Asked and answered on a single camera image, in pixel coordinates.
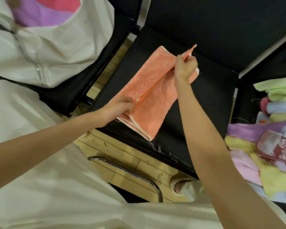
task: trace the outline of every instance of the orange towel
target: orange towel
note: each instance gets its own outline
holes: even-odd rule
[[[184,60],[195,47],[183,54]],[[168,110],[177,99],[172,71],[175,65],[176,56],[163,46],[159,47],[113,98],[114,100],[118,96],[131,96],[134,99],[135,107],[131,114],[124,113],[117,119],[148,141],[155,138]],[[197,68],[189,81],[193,82],[198,74]]]

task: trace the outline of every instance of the white pants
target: white pants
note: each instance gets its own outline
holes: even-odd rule
[[[0,142],[59,122],[37,93],[0,80]],[[183,186],[192,202],[128,204],[72,143],[0,189],[0,228],[222,228],[201,187]],[[266,201],[286,223],[284,212]]]

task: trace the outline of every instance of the yellow cloth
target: yellow cloth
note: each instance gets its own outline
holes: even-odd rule
[[[286,121],[286,112],[271,114],[270,121],[271,122]]]
[[[256,90],[266,91],[272,101],[286,102],[286,78],[266,80],[254,84]]]
[[[286,192],[286,172],[260,158],[254,152],[255,143],[232,136],[226,136],[225,142],[229,149],[243,150],[252,158],[260,170],[260,180],[268,197],[271,198],[277,192]]]

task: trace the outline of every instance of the white bag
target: white bag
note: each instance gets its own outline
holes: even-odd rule
[[[80,73],[99,57],[114,28],[114,8],[108,0],[80,0],[81,6],[64,24],[17,26],[11,9],[0,0],[0,76],[53,88]]]

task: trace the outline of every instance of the wooden floor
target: wooden floor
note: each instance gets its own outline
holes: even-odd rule
[[[128,39],[124,42],[96,83],[90,89],[87,96],[95,99],[97,94],[110,79],[131,44],[132,42]],[[82,149],[87,157],[99,155],[117,163],[122,163],[130,169],[134,169],[137,172],[149,176],[150,179],[156,182],[160,187],[163,193],[164,202],[187,201],[183,196],[174,195],[169,187],[171,180],[174,178],[185,177],[185,175],[178,170],[97,130],[93,130],[92,134],[89,134],[87,137],[80,137],[75,143]],[[158,201],[156,190],[151,185],[106,165],[103,162],[97,161],[91,163],[97,167],[100,174],[107,182],[150,202]]]

